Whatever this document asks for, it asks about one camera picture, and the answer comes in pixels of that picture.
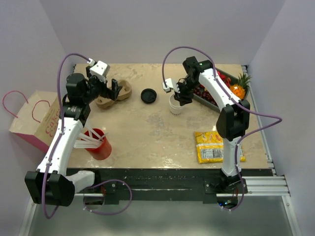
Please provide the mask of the white paper cup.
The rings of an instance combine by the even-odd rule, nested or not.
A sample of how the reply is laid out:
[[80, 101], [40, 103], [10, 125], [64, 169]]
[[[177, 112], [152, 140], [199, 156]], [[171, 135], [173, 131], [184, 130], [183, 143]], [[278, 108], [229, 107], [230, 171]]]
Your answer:
[[180, 102], [175, 99], [174, 94], [169, 97], [169, 106], [170, 112], [173, 115], [179, 115], [184, 108], [183, 106], [180, 105]]

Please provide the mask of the cardboard cup carrier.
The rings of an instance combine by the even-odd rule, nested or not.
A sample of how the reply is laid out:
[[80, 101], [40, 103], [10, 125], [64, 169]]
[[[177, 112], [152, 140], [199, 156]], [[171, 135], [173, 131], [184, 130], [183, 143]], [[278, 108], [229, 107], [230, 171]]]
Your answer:
[[130, 83], [127, 80], [118, 80], [118, 86], [121, 86], [122, 89], [118, 94], [116, 101], [113, 101], [109, 98], [103, 98], [99, 96], [94, 102], [100, 109], [108, 109], [117, 101], [123, 101], [129, 98], [132, 94], [132, 88]]

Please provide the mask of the brown paper bag pink handles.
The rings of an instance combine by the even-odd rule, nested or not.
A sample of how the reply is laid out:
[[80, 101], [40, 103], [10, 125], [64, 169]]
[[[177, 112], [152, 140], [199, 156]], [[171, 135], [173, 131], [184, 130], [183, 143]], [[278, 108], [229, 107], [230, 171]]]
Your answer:
[[17, 113], [11, 112], [5, 105], [6, 97], [2, 98], [4, 109], [14, 116], [9, 131], [46, 153], [58, 127], [59, 97], [50, 91], [36, 90], [29, 98], [16, 92], [25, 100]]

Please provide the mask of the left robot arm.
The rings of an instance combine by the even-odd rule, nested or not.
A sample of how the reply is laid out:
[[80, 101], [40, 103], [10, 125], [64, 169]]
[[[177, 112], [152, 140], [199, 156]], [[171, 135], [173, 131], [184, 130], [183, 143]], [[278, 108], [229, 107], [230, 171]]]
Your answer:
[[66, 79], [67, 94], [63, 97], [60, 120], [51, 145], [36, 171], [28, 171], [25, 183], [36, 204], [67, 207], [74, 195], [85, 188], [91, 193], [102, 187], [93, 171], [79, 171], [67, 176], [67, 164], [75, 141], [82, 132], [91, 112], [90, 103], [99, 96], [116, 100], [121, 86], [112, 79], [111, 87], [92, 75], [89, 79], [73, 73]]

